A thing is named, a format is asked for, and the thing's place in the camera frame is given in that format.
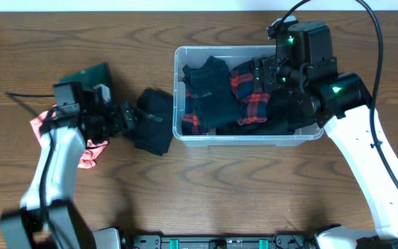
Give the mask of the pink printed shirt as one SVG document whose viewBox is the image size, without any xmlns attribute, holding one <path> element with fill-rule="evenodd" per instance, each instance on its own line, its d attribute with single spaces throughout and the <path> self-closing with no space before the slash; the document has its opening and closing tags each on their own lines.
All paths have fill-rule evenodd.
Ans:
<svg viewBox="0 0 398 249">
<path fill-rule="evenodd" d="M 44 119 L 46 118 L 48 111 L 44 111 L 40 113 L 36 118 L 33 118 L 30 121 L 30 125 L 32 130 L 41 146 L 43 146 L 43 142 L 41 141 L 41 135 L 39 132 L 40 126 L 42 126 Z M 82 169 L 90 169 L 97 164 L 98 157 L 102 154 L 102 152 L 106 149 L 109 144 L 109 140 L 105 140 L 100 144 L 95 144 L 92 140 L 87 141 L 87 147 L 82 154 L 78 167 Z"/>
</svg>

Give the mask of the red blue plaid shirt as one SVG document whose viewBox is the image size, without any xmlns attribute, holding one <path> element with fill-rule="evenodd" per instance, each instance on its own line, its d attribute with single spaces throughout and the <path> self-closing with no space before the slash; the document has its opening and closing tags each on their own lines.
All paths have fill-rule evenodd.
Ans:
<svg viewBox="0 0 398 249">
<path fill-rule="evenodd" d="M 238 100 L 242 116 L 239 120 L 216 127 L 216 135 L 243 136 L 254 133 L 257 127 L 267 121 L 267 104 L 270 94 L 254 88 L 253 62 L 244 62 L 230 72 L 231 91 Z M 201 125 L 193 110 L 193 95 L 186 90 L 185 114 L 182 118 L 182 132 L 188 136 L 205 135 L 211 127 Z"/>
</svg>

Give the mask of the large black garment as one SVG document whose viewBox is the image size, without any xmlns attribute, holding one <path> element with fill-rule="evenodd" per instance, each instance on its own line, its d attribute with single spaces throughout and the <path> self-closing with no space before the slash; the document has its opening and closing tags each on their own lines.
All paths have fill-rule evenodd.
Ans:
<svg viewBox="0 0 398 249">
<path fill-rule="evenodd" d="M 314 116 L 306 114 L 291 91 L 274 91 L 266 106 L 267 120 L 251 124 L 226 124 L 216 129 L 218 136 L 285 136 L 297 129 L 313 125 Z"/>
</svg>

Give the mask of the dark green garment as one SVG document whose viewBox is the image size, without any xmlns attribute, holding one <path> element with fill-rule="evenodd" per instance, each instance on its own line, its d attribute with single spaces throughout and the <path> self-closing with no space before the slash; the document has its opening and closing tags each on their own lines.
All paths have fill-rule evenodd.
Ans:
<svg viewBox="0 0 398 249">
<path fill-rule="evenodd" d="M 109 88 L 111 99 L 115 99 L 108 63 L 101 63 L 90 68 L 86 68 L 72 75 L 67 75 L 59 80 L 59 83 L 64 82 L 80 82 L 84 91 L 93 90 L 97 85 L 102 84 Z"/>
</svg>

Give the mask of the small black garment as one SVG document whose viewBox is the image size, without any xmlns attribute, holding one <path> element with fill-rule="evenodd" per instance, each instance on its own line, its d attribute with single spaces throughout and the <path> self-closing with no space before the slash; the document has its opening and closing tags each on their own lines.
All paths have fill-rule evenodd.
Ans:
<svg viewBox="0 0 398 249">
<path fill-rule="evenodd" d="M 135 147 L 162 156 L 173 137 L 173 96 L 160 89 L 145 89 L 134 108 L 136 126 L 124 133 Z"/>
</svg>

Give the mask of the navy blue garment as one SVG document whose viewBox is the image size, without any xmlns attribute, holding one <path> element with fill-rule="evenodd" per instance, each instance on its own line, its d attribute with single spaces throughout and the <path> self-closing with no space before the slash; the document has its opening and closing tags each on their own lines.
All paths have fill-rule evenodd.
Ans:
<svg viewBox="0 0 398 249">
<path fill-rule="evenodd" d="M 239 102 L 231 91 L 229 67 L 224 60 L 210 56 L 200 68 L 186 64 L 182 72 L 201 125 L 218 128 L 241 118 Z"/>
</svg>

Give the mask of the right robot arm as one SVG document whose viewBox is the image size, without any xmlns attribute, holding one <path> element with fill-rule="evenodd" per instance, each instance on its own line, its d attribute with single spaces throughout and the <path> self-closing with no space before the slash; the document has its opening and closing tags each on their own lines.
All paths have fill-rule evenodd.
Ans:
<svg viewBox="0 0 398 249">
<path fill-rule="evenodd" d="M 381 127 L 372 96 L 355 73 L 339 73 L 330 29 L 322 21 L 276 20 L 267 28 L 273 57 L 257 59 L 254 84 L 292 99 L 339 148 L 366 198 L 375 227 L 318 229 L 307 248 L 398 248 L 398 158 Z"/>
</svg>

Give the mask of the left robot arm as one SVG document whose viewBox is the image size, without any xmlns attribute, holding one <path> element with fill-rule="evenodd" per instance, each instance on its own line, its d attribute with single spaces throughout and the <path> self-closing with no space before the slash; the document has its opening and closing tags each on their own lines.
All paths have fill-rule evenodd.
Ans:
<svg viewBox="0 0 398 249">
<path fill-rule="evenodd" d="M 19 209 L 4 212 L 0 230 L 8 248 L 131 248 L 115 227 L 92 231 L 73 203 L 84 152 L 124 130 L 124 114 L 105 83 L 64 82 L 39 128 L 41 154 Z"/>
</svg>

